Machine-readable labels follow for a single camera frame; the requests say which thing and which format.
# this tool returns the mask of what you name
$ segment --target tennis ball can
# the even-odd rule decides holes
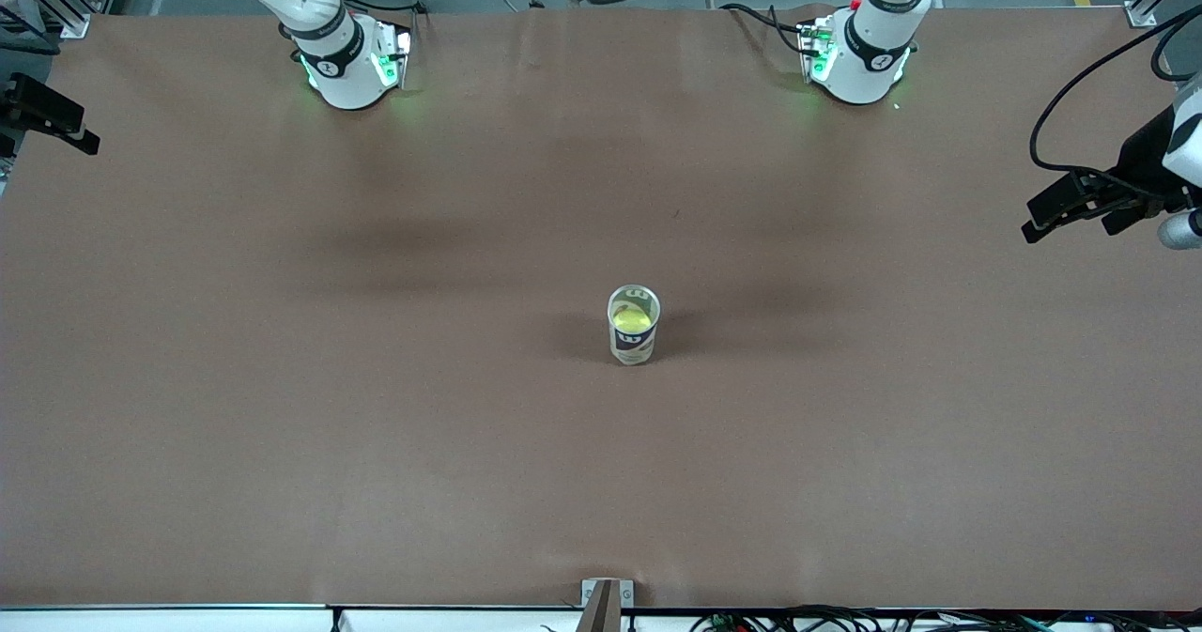
[[[609,294],[609,351],[624,365],[639,365],[655,350],[660,299],[643,285],[619,286]]]

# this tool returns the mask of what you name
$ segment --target table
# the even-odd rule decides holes
[[[1018,232],[1119,8],[935,11],[867,107],[728,12],[531,11],[339,113],[274,25],[56,62],[103,144],[0,203],[0,603],[1197,606],[1198,261]],[[1147,52],[1049,160],[1167,105]]]

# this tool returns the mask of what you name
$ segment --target black band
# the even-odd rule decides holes
[[[1192,114],[1185,123],[1182,123],[1180,127],[1174,129],[1173,135],[1168,137],[1168,148],[1165,153],[1177,151],[1178,148],[1185,145],[1186,141],[1194,136],[1194,131],[1197,131],[1198,125],[1202,124],[1202,114]]]
[[[904,46],[894,47],[893,49],[883,49],[882,47],[876,47],[869,44],[859,34],[856,32],[856,25],[852,23],[856,20],[856,13],[852,12],[847,17],[847,23],[844,25],[843,34],[847,38],[847,49],[850,49],[855,55],[863,60],[864,67],[868,71],[876,72],[889,71],[893,64],[897,64],[898,59],[905,54],[906,49],[910,49],[910,41],[914,41],[914,36],[910,41],[905,41]]]
[[[326,22],[326,24],[322,24],[321,28],[315,28],[313,30],[297,30],[294,28],[284,29],[287,29],[290,36],[292,36],[296,41],[321,41],[322,37],[335,32],[339,25],[343,25],[344,19],[346,19],[346,6],[343,6],[343,4],[339,2],[338,13],[334,16],[334,19]]]
[[[918,7],[922,0],[911,0],[910,2],[888,2],[888,0],[868,0],[869,6],[876,7],[877,11],[893,12],[894,16],[902,16],[904,12],[914,11]]]
[[[343,77],[346,72],[346,67],[352,62],[363,50],[363,28],[355,22],[355,36],[347,42],[343,49],[334,52],[334,54],[326,54],[325,58],[319,54],[309,54],[309,52],[302,52],[300,55],[304,58],[305,64],[309,64],[317,71],[319,74],[325,77]]]

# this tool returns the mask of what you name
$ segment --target black cable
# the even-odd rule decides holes
[[[768,6],[768,16],[772,17],[772,24],[774,25],[774,28],[776,28],[776,36],[780,36],[780,41],[785,43],[785,47],[789,47],[790,49],[797,52],[798,54],[804,54],[807,55],[807,58],[816,58],[819,55],[819,52],[816,49],[801,49],[801,47],[795,46],[792,42],[789,41],[789,36],[785,36],[785,29],[780,28],[780,20],[776,19],[775,7]]]
[[[1133,632],[1135,630],[1143,630],[1143,632],[1152,632],[1152,627],[1147,624],[1139,622],[1138,620],[1132,620],[1124,615],[1114,613],[1101,613],[1096,614],[1095,618],[1099,620],[1105,620],[1109,622],[1117,632]]]
[[[846,620],[847,622],[851,622],[851,625],[856,628],[856,632],[871,632],[868,628],[868,625],[861,622],[861,619],[868,619],[869,621],[871,621],[873,626],[876,627],[876,632],[885,632],[883,630],[881,630],[880,620],[876,620],[876,618],[868,612],[850,609],[845,607],[831,607],[825,604],[808,606],[807,609],[815,612],[825,612],[832,618]]]
[[[421,0],[415,0],[415,2],[410,4],[409,6],[375,6],[375,4],[364,2],[363,0],[341,0],[341,1],[346,2],[347,6],[365,7],[369,11],[382,11],[382,12],[415,11],[418,13],[418,16],[424,16],[424,13],[427,12],[427,8],[421,2]]]
[[[932,632],[1029,632],[1025,626],[1016,622],[989,620],[988,618],[972,613],[944,609],[928,609],[914,614],[909,620],[906,632],[914,632],[914,627],[918,619],[928,614],[935,614],[939,616],[940,621],[946,622],[946,625],[935,627]],[[957,622],[951,622],[948,620],[950,618],[954,618]]]
[[[1189,626],[1182,622],[1180,620],[1177,620],[1176,618],[1170,618],[1166,615],[1165,621],[1168,622],[1168,627],[1176,627],[1180,632],[1190,632]]]
[[[819,619],[817,622],[810,625],[809,627],[807,627],[802,632],[814,632],[816,628],[823,627],[823,625],[828,625],[828,624],[829,625],[838,625],[838,627],[840,630],[843,630],[843,632],[852,632],[850,628],[846,627],[846,625],[844,624],[844,621],[841,619],[838,619],[838,616],[834,616],[832,614],[829,614],[829,612],[822,610],[821,608],[813,608],[813,607],[792,608],[792,609],[789,609],[789,615],[792,616],[792,618],[816,618],[816,619]]]
[[[8,17],[8,19],[16,22],[17,25],[19,25],[19,28],[28,30],[28,32],[34,34],[34,36],[37,36],[40,41],[44,42],[46,44],[46,47],[26,47],[26,46],[13,46],[8,44],[8,42],[2,42],[2,44],[0,44],[0,49],[12,49],[13,52],[24,52],[25,54],[41,54],[43,55],[43,58],[54,58],[54,55],[60,54],[61,50],[59,49],[59,46],[54,44],[54,41],[44,36],[44,34],[40,32],[40,30],[35,29],[34,24],[30,24],[25,19],[22,19],[20,16],[18,16],[13,11],[10,11],[10,8],[5,6],[0,6],[0,13],[2,13],[5,17]]]
[[[760,24],[769,25],[769,28],[774,25],[774,28],[787,30],[787,32],[797,32],[797,28],[790,28],[790,25],[779,24],[779,22],[775,22],[774,24],[772,19],[768,19],[766,16],[761,16],[760,12],[752,11],[751,7],[744,6],[742,2],[727,2],[726,6],[719,7],[719,11],[743,12],[746,16],[750,16],[751,19],[760,22]]]
[[[1035,127],[1031,127],[1031,136],[1028,143],[1028,148],[1031,161],[1035,162],[1035,166],[1043,167],[1043,169],[1061,171],[1061,173],[1085,173],[1085,174],[1100,175],[1100,178],[1107,179],[1107,181],[1109,183],[1115,183],[1118,184],[1118,186],[1127,187],[1129,191],[1137,191],[1142,196],[1150,196],[1150,198],[1156,198],[1156,199],[1168,199],[1165,198],[1164,196],[1154,195],[1154,192],[1147,192],[1146,190],[1141,190],[1141,187],[1133,187],[1131,186],[1130,183],[1124,183],[1121,181],[1121,179],[1117,179],[1113,178],[1113,175],[1111,174],[1103,173],[1103,171],[1094,169],[1094,167],[1065,166],[1060,165],[1060,162],[1048,162],[1042,160],[1039,153],[1040,131],[1042,131],[1043,124],[1047,123],[1047,119],[1051,118],[1052,111],[1055,111],[1055,107],[1060,105],[1060,101],[1063,101],[1063,99],[1067,96],[1071,89],[1077,88],[1077,84],[1081,84],[1081,81],[1087,79],[1088,76],[1093,74],[1093,72],[1097,71],[1097,68],[1100,68],[1101,66],[1105,66],[1105,64],[1107,64],[1111,59],[1115,59],[1118,55],[1124,54],[1124,52],[1132,49],[1132,47],[1142,44],[1142,42],[1146,42],[1148,38],[1156,36],[1156,34],[1162,32],[1162,30],[1168,28],[1176,28],[1177,24],[1184,24],[1184,22],[1189,22],[1197,16],[1202,16],[1202,6],[1190,7],[1189,11],[1182,12],[1180,16],[1176,16],[1172,19],[1168,19],[1164,24],[1156,24],[1155,28],[1147,30],[1147,32],[1142,32],[1137,37],[1133,37],[1130,41],[1124,42],[1124,44],[1117,47],[1117,49],[1107,52],[1107,54],[1105,54],[1103,58],[1095,60],[1094,64],[1089,64],[1089,66],[1087,66],[1084,71],[1079,72],[1077,76],[1073,76],[1073,79],[1070,79],[1069,83],[1064,85],[1064,88],[1060,88],[1060,93],[1057,93],[1055,97],[1052,97],[1052,101],[1048,101],[1048,106],[1043,108],[1043,113],[1040,114],[1039,119],[1036,119]]]
[[[798,54],[805,54],[807,58],[816,58],[819,55],[817,52],[815,52],[814,49],[801,49],[801,47],[795,46],[789,40],[789,36],[785,36],[785,32],[797,32],[797,24],[811,24],[814,19],[803,19],[793,25],[781,24],[780,19],[776,19],[775,7],[768,6],[768,17],[766,17],[761,16],[760,12],[752,11],[751,7],[743,6],[742,2],[727,2],[726,6],[719,7],[719,11],[743,12],[746,16],[750,16],[751,19],[760,22],[760,24],[769,25],[769,28],[776,29],[776,34],[778,36],[780,36],[781,42],[784,42],[785,46],[792,49],[793,52],[797,52]]]

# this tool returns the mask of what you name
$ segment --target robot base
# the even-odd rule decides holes
[[[400,88],[409,66],[411,36],[407,30],[398,34],[394,25],[363,13],[356,13],[355,23],[363,28],[364,42],[343,76],[323,76],[321,62],[309,66],[304,58],[300,59],[309,84],[337,109],[365,109],[375,105],[389,89]]]
[[[802,54],[802,74],[807,83],[822,85],[831,96],[849,105],[871,105],[888,94],[893,83],[902,79],[910,49],[885,71],[868,71],[863,59],[847,49],[845,28],[850,8],[841,8],[829,17],[815,19],[813,28],[803,29],[798,41],[802,49],[814,49],[816,58]]]

